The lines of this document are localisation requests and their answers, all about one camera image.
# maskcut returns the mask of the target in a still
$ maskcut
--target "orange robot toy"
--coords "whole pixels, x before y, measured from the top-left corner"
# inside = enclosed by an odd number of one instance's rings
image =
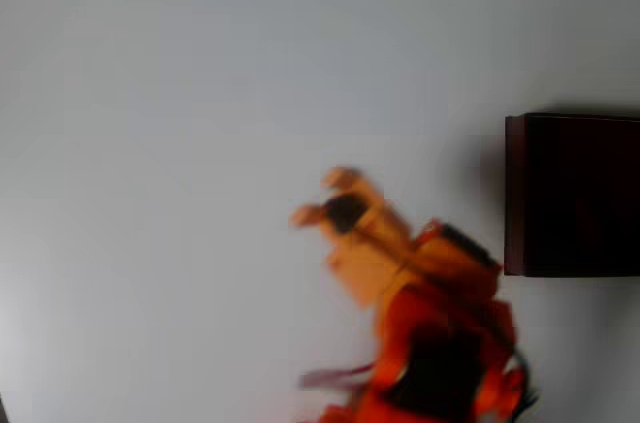
[[[369,380],[319,423],[515,421],[535,398],[516,349],[510,306],[495,299],[502,267],[455,228],[432,221],[417,238],[358,171],[333,169],[323,205],[303,206],[295,226],[318,226],[335,247],[336,277],[362,307],[376,305],[376,361],[306,375],[320,386],[361,370]]]

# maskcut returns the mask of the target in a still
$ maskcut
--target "toy figure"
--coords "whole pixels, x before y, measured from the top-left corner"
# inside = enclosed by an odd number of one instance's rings
[[[333,198],[292,222],[317,225],[335,247],[335,275],[361,306],[377,305],[380,349],[363,391],[319,423],[475,423],[489,413],[515,421],[534,398],[510,306],[495,299],[502,267],[439,221],[413,239],[355,170],[335,168],[326,184]],[[304,386],[330,374],[307,375]]]

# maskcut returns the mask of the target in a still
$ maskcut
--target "black object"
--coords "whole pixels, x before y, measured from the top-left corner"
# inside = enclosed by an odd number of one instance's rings
[[[640,275],[640,120],[507,118],[505,271]]]
[[[478,335],[462,330],[439,339],[417,333],[407,370],[387,399],[419,415],[453,423],[469,421],[485,372],[480,346]]]
[[[353,230],[368,208],[366,201],[350,193],[332,198],[325,203],[327,217],[336,231],[342,234]]]

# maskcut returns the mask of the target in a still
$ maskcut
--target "dark wooden box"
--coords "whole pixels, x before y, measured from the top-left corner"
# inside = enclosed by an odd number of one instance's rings
[[[505,271],[640,275],[640,120],[506,121]]]

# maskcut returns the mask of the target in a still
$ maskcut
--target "white wall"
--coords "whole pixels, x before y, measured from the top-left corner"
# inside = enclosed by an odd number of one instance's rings
[[[503,118],[640,101],[640,0],[0,0],[12,423],[289,422],[373,349],[292,233],[337,163],[502,248]],[[637,419],[638,280],[509,280],[544,421]]]

